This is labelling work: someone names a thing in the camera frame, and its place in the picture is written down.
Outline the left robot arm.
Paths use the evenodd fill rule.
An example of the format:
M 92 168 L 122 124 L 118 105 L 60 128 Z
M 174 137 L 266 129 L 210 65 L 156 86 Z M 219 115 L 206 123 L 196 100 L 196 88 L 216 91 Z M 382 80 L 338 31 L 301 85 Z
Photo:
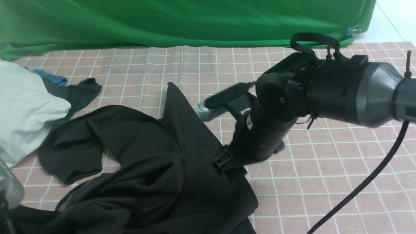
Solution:
M 11 210 L 17 208 L 22 203 L 24 196 L 24 186 L 12 173 L 7 164 L 0 159 L 0 213 L 2 234 L 19 234 Z

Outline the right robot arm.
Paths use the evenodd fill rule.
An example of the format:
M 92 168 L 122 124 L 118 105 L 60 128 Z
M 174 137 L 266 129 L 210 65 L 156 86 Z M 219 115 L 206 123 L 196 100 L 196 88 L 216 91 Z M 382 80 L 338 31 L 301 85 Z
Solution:
M 307 115 L 369 128 L 393 119 L 415 123 L 415 79 L 365 55 L 342 62 L 295 52 L 256 81 L 235 84 L 204 104 L 237 120 L 233 140 L 214 161 L 226 172 L 281 151 L 289 130 Z

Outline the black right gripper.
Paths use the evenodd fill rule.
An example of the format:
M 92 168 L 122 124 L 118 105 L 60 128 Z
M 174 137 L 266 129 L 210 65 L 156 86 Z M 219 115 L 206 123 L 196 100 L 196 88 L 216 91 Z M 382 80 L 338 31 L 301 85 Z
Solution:
M 268 113 L 266 107 L 255 98 L 251 109 L 237 121 L 230 144 L 217 151 L 213 167 L 222 174 L 266 161 L 285 147 L 283 138 L 297 119 L 296 116 L 286 118 L 280 110 Z

